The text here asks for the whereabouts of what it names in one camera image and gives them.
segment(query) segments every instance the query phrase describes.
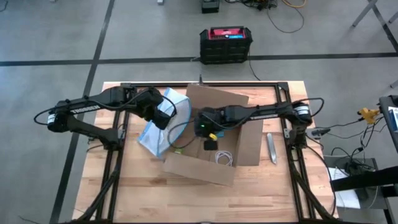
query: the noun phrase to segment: wooden tabletop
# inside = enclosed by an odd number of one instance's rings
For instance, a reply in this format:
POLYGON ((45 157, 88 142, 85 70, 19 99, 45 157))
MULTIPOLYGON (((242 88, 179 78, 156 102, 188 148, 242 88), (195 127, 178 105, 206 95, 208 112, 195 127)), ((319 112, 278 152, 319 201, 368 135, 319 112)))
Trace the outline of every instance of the wooden tabletop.
MULTIPOLYGON (((119 82, 105 82, 103 89, 119 84, 119 82)), ((292 101, 307 97, 304 82, 289 82, 289 88, 292 101)), ((174 89, 181 93, 185 92, 184 88, 174 89)), ((219 89, 247 95, 249 104, 266 105, 276 102, 275 89, 272 87, 219 87, 219 89)), ((110 128, 113 117, 113 112, 97 111, 95 125, 110 128)), ((162 172, 162 160, 154 157, 137 142, 137 137, 145 125, 143 119, 130 116, 114 222, 296 222, 298 220, 279 118, 264 120, 260 165, 238 167, 233 187, 209 184, 162 172), (272 133, 274 137, 277 165, 271 162, 268 155, 267 133, 272 133)), ((99 141, 93 142, 90 147, 99 144, 101 144, 99 141)), ((318 144, 308 141, 308 145, 322 154, 318 144)), ((106 153, 102 147, 87 153, 73 218, 78 218, 82 214, 81 211, 87 209, 99 192, 106 153)), ((312 151, 304 149, 303 154, 311 190, 320 203, 331 211, 333 193, 326 169, 312 151)), ((307 213, 304 199, 302 202, 307 213)), ((107 204, 106 201, 104 217, 108 211, 107 204)))

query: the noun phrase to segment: black storage case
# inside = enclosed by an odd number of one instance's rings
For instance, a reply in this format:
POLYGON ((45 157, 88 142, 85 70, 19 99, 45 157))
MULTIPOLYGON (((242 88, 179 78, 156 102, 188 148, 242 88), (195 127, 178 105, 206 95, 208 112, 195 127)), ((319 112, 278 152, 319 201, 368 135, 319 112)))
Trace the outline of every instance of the black storage case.
POLYGON ((242 63, 248 59, 250 44, 253 42, 251 31, 248 28, 212 27, 210 29, 237 29, 244 32, 243 39, 209 39, 208 30, 200 33, 200 62, 208 64, 242 63))

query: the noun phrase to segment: black metal frame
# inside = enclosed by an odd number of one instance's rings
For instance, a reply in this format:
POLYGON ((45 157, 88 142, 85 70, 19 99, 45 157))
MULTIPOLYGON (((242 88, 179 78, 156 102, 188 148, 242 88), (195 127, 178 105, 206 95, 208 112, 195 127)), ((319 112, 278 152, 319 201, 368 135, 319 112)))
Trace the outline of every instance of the black metal frame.
MULTIPOLYGON (((163 82, 163 83, 151 83, 151 82, 139 82, 139 83, 134 83, 133 84, 136 87, 148 87, 148 86, 154 86, 154 87, 187 87, 189 82, 163 82)), ((208 86, 218 86, 218 87, 234 87, 234 86, 260 86, 260 87, 273 87, 276 93, 276 99, 278 103, 282 102, 282 94, 281 91, 285 93, 286 101, 291 103, 291 98, 290 98, 290 91, 289 91, 289 85, 287 82, 205 82, 205 85, 208 86)), ((120 113, 116 112, 115 117, 114 117, 114 122, 113 122, 113 127, 117 127, 119 123, 119 117, 120 113)), ((124 115, 124 121, 123 121, 123 129, 127 130, 127 124, 128 124, 128 119, 129 119, 129 113, 125 113, 124 115)), ((281 119, 280 123, 282 125, 283 129, 287 129, 287 123, 286 120, 281 119)), ((298 223, 348 223, 348 222, 341 222, 341 221, 336 221, 336 220, 318 220, 315 215, 315 209, 313 202, 316 202, 316 199, 309 197, 306 195, 306 201, 307 201, 307 207, 308 207, 308 216, 309 218, 305 218, 304 212, 303 212, 303 207, 302 207, 302 202, 300 199, 300 192, 299 192, 299 187, 298 183, 299 181, 301 184, 305 184, 309 187, 308 183, 308 176, 307 176, 307 171, 305 168, 305 162, 304 158, 302 155, 301 149, 297 150, 298 154, 298 164, 300 167, 300 174, 301 174, 301 180, 297 179, 297 176, 294 174, 294 166, 293 163, 293 155, 292 155, 292 149, 289 146, 289 139, 284 136, 284 141, 285 141, 285 148, 286 148, 286 153, 287 153, 287 159, 289 160, 289 173, 290 173, 290 179, 292 183, 292 190, 293 190, 293 195, 294 195, 294 201, 295 201, 295 207, 296 207, 296 212, 298 216, 298 223)), ((123 160, 123 151, 124 149, 122 148, 119 150, 118 153, 118 158, 116 161, 116 164, 119 164, 119 167, 121 167, 122 160, 123 160)), ((111 161, 112 161, 112 156, 113 152, 108 151, 108 155, 106 157, 106 163, 104 167, 104 174, 103 174, 103 180, 102 180, 102 187, 104 183, 109 179, 109 173, 111 169, 111 161)), ((114 209, 116 205, 116 197, 118 193, 118 183, 119 183, 119 175, 116 177, 115 181, 113 182, 113 189, 111 192, 111 200, 109 203, 109 209, 108 209, 108 217, 106 220, 101 219, 102 213, 103 213, 103 205, 104 205, 104 199, 100 201, 100 205, 97 207, 97 213, 96 213, 96 222, 110 222, 113 220, 114 217, 114 209)))

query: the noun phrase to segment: metal tool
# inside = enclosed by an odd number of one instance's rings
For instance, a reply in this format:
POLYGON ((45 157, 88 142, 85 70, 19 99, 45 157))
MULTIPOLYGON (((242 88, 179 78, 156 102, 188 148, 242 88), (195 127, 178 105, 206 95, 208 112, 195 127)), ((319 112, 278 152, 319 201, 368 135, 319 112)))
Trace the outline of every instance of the metal tool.
POLYGON ((272 138, 271 133, 267 134, 267 142, 268 142, 269 157, 271 158, 272 163, 276 164, 276 151, 275 151, 274 139, 272 138))

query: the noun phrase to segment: white paper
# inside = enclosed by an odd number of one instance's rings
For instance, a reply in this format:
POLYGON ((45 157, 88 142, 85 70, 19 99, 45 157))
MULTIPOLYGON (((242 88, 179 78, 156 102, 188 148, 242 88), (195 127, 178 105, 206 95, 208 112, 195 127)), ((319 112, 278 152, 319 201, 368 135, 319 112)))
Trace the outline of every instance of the white paper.
MULTIPOLYGON (((341 179, 348 175, 339 169, 329 168, 332 180, 341 179)), ((354 190, 342 190, 336 192, 336 206, 345 208, 361 208, 358 196, 354 190)))

